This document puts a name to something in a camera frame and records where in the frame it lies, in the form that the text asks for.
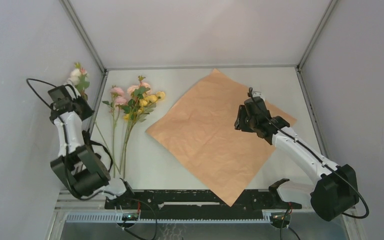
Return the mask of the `white pink flower stem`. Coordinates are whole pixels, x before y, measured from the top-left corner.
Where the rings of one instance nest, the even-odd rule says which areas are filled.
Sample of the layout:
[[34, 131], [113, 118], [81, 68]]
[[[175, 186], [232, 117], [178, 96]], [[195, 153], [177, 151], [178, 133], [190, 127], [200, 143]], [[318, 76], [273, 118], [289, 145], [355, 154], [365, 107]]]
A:
[[[88, 95], [86, 94], [86, 90], [90, 86], [90, 82], [88, 81], [89, 74], [87, 70], [82, 66], [80, 62], [74, 63], [74, 69], [70, 72], [69, 77], [67, 79], [67, 83], [71, 84], [75, 87], [75, 89], [78, 91], [79, 95], [86, 101], [88, 101]], [[97, 132], [99, 133], [99, 136], [102, 139], [103, 144], [101, 143], [94, 143], [94, 145], [98, 146], [98, 144], [103, 148], [104, 152], [109, 157], [109, 172], [116, 174], [116, 170], [118, 169], [117, 164], [114, 161], [114, 154], [110, 151], [109, 145], [98, 125], [98, 121], [96, 118], [93, 121], [94, 127], [96, 128]]]

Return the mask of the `yellow flower stem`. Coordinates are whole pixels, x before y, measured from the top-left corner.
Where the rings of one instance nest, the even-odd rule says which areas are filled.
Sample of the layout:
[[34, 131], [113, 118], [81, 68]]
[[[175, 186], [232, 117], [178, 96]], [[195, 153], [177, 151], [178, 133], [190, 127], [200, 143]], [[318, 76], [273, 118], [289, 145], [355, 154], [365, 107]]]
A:
[[126, 122], [126, 127], [121, 149], [121, 170], [119, 171], [119, 174], [123, 179], [126, 177], [127, 148], [133, 128], [136, 124], [143, 123], [148, 115], [155, 110], [157, 103], [164, 100], [165, 97], [166, 93], [164, 91], [158, 91], [155, 94], [143, 93], [133, 97], [126, 106], [122, 107], [124, 113], [123, 119]]

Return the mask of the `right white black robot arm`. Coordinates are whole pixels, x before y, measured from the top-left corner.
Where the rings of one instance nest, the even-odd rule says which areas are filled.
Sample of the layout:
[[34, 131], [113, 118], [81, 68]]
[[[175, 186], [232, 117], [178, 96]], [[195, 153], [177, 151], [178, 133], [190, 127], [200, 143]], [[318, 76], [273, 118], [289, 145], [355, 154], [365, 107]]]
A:
[[302, 140], [281, 116], [271, 116], [265, 101], [250, 95], [238, 107], [236, 130], [255, 133], [271, 146], [284, 151], [309, 177], [311, 185], [294, 185], [290, 180], [269, 194], [269, 203], [282, 208], [288, 202], [304, 206], [329, 222], [339, 215], [365, 219], [369, 206], [358, 190], [357, 175], [348, 164], [338, 165], [315, 151]]

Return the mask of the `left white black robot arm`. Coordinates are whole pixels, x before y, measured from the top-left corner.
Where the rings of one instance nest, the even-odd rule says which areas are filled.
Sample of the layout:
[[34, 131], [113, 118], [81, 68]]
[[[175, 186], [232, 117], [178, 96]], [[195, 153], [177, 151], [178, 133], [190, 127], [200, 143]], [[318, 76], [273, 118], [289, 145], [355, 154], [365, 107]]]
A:
[[57, 128], [59, 139], [57, 158], [50, 162], [55, 175], [80, 201], [102, 194], [109, 200], [116, 199], [125, 209], [133, 207], [136, 194], [127, 181], [110, 176], [114, 161], [105, 166], [93, 150], [93, 146], [101, 144], [82, 129], [83, 121], [94, 114], [87, 101], [71, 84], [56, 86], [48, 94], [52, 100], [49, 119]]

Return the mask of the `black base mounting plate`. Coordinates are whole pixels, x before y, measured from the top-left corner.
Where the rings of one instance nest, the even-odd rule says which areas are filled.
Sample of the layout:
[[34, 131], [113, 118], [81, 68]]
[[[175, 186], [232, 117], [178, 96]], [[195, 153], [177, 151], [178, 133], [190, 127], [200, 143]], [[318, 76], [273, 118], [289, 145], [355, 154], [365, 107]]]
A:
[[210, 190], [135, 190], [104, 204], [106, 210], [133, 211], [142, 220], [159, 221], [263, 220], [265, 211], [283, 212], [288, 207], [302, 208], [267, 189], [246, 189], [232, 206]]

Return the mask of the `aluminium frame rail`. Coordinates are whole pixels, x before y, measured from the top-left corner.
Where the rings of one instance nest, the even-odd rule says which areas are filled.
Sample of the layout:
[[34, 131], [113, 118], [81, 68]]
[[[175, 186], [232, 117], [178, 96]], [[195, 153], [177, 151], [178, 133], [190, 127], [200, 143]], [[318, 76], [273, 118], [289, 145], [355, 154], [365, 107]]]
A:
[[232, 206], [228, 206], [211, 190], [140, 190], [127, 193], [115, 199], [98, 195], [91, 200], [81, 201], [67, 193], [61, 193], [55, 205], [56, 210], [117, 210], [140, 212], [149, 209], [163, 211], [167, 207], [210, 207], [213, 209], [224, 207], [228, 210], [281, 210], [292, 204], [293, 209], [312, 209], [323, 214], [341, 214], [352, 208], [358, 199], [352, 197], [350, 203], [341, 198], [334, 198], [325, 194], [309, 195], [309, 200], [281, 199], [278, 190], [245, 189]]

